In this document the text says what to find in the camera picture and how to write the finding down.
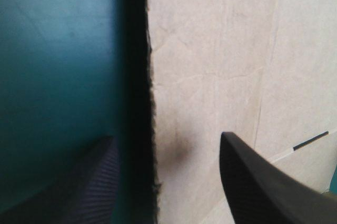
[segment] black plastic piece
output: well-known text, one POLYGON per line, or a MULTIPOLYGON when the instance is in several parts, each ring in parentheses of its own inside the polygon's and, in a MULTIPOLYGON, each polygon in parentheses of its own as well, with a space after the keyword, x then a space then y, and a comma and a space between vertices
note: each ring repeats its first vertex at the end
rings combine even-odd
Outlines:
POLYGON ((110 223, 117 193, 116 142, 102 139, 66 176, 0 215, 1 224, 110 223))
POLYGON ((337 201, 279 171, 234 133, 221 136, 220 173, 236 224, 337 223, 337 201))

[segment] black line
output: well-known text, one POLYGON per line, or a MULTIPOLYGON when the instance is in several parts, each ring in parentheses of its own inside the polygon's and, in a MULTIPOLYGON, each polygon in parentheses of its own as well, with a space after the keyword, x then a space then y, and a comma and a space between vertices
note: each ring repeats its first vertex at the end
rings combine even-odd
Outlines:
POLYGON ((294 149, 294 151, 295 151, 295 150, 298 150, 298 149, 304 147, 305 145, 308 145, 308 144, 312 143, 313 141, 316 141, 316 140, 318 140, 318 139, 320 139, 320 138, 322 138, 323 136, 326 136, 326 135, 328 135, 328 134, 329 134, 329 131, 326 131, 326 132, 324 132, 324 133, 322 133, 322 134, 320 134, 320 135, 318 135, 318 136, 315 136, 315 137, 309 139, 308 141, 305 141, 305 142, 303 142, 303 143, 301 143, 301 144, 298 144, 298 145, 294 146, 293 149, 294 149))

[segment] cardboard wall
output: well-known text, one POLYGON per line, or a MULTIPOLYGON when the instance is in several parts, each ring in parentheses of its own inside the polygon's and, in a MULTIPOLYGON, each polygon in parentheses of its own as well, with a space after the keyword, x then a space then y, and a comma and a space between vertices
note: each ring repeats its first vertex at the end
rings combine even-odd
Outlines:
POLYGON ((334 0, 148 0, 159 222, 233 223, 223 131, 323 192, 335 167, 334 0))

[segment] teal surface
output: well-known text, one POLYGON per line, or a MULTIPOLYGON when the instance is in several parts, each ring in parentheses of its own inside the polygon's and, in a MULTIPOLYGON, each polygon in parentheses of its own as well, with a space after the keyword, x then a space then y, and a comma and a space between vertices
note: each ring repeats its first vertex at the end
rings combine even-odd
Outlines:
POLYGON ((337 170, 335 170, 330 183, 330 192, 337 195, 337 170))
POLYGON ((132 223, 118 0, 0 0, 0 212, 119 139, 114 223, 132 223))

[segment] dark gap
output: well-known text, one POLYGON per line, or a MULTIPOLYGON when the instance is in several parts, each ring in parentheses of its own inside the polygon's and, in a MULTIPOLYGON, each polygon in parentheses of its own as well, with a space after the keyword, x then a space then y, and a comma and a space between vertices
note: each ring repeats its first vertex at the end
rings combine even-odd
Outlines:
POLYGON ((133 223, 155 222, 152 105, 148 77, 146 0, 123 0, 123 47, 128 94, 131 215, 133 223))
POLYGON ((298 149, 300 149, 300 148, 302 148, 302 147, 304 147, 304 146, 306 146, 306 145, 308 145, 308 144, 310 144, 310 143, 312 143, 312 142, 314 142, 314 141, 316 141, 316 140, 318 140, 318 139, 320 139, 320 138, 322 138, 323 136, 326 136, 326 135, 328 135, 328 134, 329 134, 329 131, 326 131, 326 132, 324 132, 324 133, 321 133, 321 134, 318 135, 318 136, 315 136, 315 137, 313 137, 313 138, 311 138, 311 139, 309 139, 309 140, 307 140, 307 141, 305 141, 305 142, 303 142, 303 143, 301 143, 301 144, 298 144, 298 145, 294 146, 293 149, 294 149, 294 150, 298 150, 298 149))

